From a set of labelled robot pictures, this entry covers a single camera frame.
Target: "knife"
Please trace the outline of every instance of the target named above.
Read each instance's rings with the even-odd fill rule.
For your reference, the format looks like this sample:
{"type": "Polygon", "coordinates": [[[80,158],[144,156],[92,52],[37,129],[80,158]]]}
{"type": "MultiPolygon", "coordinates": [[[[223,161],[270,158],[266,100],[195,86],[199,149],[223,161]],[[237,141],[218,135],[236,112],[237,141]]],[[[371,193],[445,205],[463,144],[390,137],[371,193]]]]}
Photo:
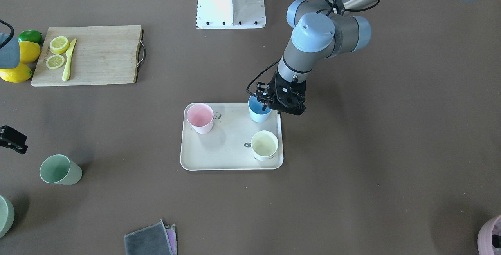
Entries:
{"type": "Polygon", "coordinates": [[[76,43],[77,39],[73,39],[73,41],[71,41],[70,43],[70,47],[66,51],[66,65],[64,66],[63,71],[63,81],[70,79],[71,57],[73,56],[73,49],[75,48],[76,43]]]}

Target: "cutting board handle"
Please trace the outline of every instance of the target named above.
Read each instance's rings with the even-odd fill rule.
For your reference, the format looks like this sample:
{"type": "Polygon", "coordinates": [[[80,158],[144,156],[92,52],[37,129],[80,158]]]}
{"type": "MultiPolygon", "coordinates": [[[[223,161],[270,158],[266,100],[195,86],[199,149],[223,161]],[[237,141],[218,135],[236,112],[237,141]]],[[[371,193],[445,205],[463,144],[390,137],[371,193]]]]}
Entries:
{"type": "Polygon", "coordinates": [[[143,64],[144,59],[146,58],[146,47],[143,44],[143,39],[139,39],[139,44],[141,44],[141,46],[143,47],[143,56],[141,57],[141,60],[139,60],[137,62],[136,68],[139,68],[139,66],[141,66],[141,64],[143,64]]]}

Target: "green bowl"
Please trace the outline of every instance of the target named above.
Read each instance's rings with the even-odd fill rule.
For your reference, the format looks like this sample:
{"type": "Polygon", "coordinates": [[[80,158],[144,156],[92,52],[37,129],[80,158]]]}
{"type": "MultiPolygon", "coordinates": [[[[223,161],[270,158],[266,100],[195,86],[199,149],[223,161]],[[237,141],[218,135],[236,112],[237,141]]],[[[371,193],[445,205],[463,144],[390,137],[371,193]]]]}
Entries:
{"type": "Polygon", "coordinates": [[[14,222],[14,206],[7,198],[0,195],[0,238],[11,228],[14,222]]]}

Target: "white tray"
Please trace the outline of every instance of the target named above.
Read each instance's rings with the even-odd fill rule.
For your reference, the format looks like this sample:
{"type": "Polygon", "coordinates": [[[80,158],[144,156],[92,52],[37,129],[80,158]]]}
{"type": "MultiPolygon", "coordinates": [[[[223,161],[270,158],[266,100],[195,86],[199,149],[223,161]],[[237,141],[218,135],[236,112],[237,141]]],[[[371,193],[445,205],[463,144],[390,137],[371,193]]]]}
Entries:
{"type": "Polygon", "coordinates": [[[280,115],[272,110],[263,123],[254,122],[247,103],[205,103],[214,111],[214,125],[205,135],[198,134],[186,120],[184,109],[181,166],[188,171],[272,170],[283,163],[280,115]],[[277,152],[266,161],[252,155],[251,138],[260,130],[273,132],[279,140],[277,152]]]}

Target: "table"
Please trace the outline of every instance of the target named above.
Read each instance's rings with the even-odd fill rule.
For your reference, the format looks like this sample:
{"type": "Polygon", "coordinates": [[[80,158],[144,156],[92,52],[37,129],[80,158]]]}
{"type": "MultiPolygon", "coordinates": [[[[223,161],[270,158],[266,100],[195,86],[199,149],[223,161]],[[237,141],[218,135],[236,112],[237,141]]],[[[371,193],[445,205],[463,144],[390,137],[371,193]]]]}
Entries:
{"type": "Polygon", "coordinates": [[[184,107],[247,101],[292,1],[265,0],[263,29],[197,30],[196,0],[2,0],[16,35],[142,25],[147,58],[136,84],[0,81],[0,123],[28,136],[25,155],[0,148],[16,209],[0,254],[124,254],[125,234],[161,218],[181,255],[475,254],[501,214],[501,0],[382,0],[358,13],[371,43],[320,61],[306,112],[283,115],[279,169],[181,168],[184,107]],[[40,179],[53,154],[79,183],[40,179]]]}

